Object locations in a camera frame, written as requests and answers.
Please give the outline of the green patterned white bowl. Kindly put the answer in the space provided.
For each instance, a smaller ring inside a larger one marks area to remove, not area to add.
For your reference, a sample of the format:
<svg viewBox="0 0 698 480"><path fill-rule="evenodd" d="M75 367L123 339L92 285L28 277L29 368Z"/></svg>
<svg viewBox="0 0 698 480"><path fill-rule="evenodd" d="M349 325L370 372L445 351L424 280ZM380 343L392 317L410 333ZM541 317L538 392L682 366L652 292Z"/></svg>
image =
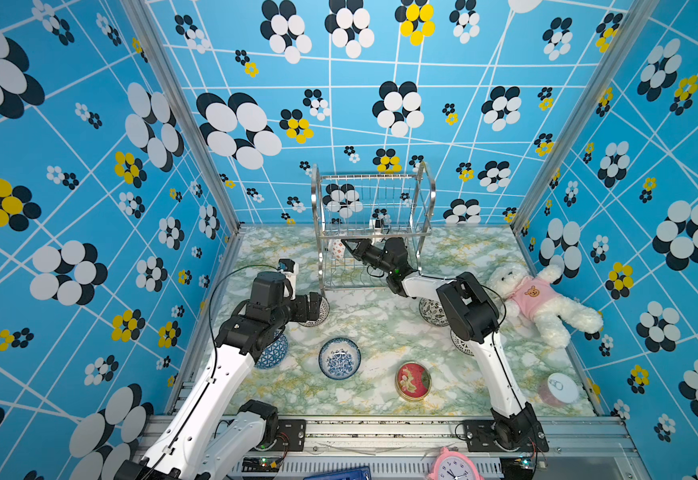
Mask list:
<svg viewBox="0 0 698 480"><path fill-rule="evenodd" d="M331 239L329 242L329 251L334 259L342 260L346 255L346 245L341 239Z"/></svg>

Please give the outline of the black leaf patterned bowl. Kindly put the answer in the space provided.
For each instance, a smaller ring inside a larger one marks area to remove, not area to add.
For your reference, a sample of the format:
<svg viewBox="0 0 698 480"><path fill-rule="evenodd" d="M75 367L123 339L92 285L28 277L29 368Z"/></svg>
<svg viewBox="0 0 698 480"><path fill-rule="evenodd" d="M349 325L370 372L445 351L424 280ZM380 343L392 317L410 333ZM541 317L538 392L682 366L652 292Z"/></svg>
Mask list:
<svg viewBox="0 0 698 480"><path fill-rule="evenodd" d="M435 327L448 327L449 320L439 301L423 298L419 303L419 313L422 319Z"/></svg>

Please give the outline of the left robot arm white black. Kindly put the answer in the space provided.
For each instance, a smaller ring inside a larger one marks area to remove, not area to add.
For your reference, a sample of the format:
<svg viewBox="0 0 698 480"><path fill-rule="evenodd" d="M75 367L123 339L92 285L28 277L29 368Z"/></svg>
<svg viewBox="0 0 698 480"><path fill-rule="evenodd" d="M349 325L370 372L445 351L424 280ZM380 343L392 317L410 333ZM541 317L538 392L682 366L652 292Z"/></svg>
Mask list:
<svg viewBox="0 0 698 480"><path fill-rule="evenodd" d="M315 322L322 297L296 291L298 265L281 260L278 269L253 280L219 328L214 352L172 422L139 461L125 461L118 479L225 479L252 449L272 443L278 410L256 400L245 403L224 431L218 429L232 397L262 353L291 322Z"/></svg>

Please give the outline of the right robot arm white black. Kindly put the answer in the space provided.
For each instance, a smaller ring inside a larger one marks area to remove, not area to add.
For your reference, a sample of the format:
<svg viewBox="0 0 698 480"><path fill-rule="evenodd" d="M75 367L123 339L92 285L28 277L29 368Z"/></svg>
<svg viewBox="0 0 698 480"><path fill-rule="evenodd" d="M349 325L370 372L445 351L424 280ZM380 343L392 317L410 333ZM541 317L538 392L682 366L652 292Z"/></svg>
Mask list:
<svg viewBox="0 0 698 480"><path fill-rule="evenodd" d="M452 332L466 343L483 375L496 443L509 451L529 442L546 451L543 427L517 384L500 338L500 323L507 310L496 306L476 277L470 272L454 278L422 274L410 265L405 241L400 237L387 239L381 247L370 239L346 239L342 244L354 259L382 271L394 294L432 300L442 306Z"/></svg>

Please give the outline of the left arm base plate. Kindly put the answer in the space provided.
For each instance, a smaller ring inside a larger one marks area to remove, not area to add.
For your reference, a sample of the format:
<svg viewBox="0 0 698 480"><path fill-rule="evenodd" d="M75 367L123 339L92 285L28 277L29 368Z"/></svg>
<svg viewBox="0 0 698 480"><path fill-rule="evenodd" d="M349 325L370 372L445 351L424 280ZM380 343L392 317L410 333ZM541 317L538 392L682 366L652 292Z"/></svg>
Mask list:
<svg viewBox="0 0 698 480"><path fill-rule="evenodd" d="M229 449L235 444L251 447L250 452L302 451L306 421L280 419L277 427L256 415L245 413L222 419L213 438L213 449Z"/></svg>

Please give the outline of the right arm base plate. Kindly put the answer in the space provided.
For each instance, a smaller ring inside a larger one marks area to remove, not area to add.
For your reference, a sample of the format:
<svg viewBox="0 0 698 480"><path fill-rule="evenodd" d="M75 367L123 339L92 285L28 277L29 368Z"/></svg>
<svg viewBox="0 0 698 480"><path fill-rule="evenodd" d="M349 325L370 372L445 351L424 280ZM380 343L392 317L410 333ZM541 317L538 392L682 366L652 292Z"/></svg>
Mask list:
<svg viewBox="0 0 698 480"><path fill-rule="evenodd" d="M468 419L459 424L458 437L470 452L547 453L548 438L539 422L533 425L496 420Z"/></svg>

